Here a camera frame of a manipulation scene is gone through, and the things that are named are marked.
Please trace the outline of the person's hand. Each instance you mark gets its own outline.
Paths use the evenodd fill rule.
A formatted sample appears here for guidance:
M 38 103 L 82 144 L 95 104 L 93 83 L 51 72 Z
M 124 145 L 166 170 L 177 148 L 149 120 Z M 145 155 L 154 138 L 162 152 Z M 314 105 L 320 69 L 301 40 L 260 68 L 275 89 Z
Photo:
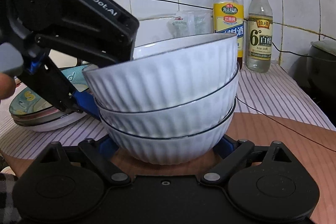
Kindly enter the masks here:
M 15 88 L 15 80 L 4 73 L 0 73 L 0 100 L 11 97 L 15 92 Z

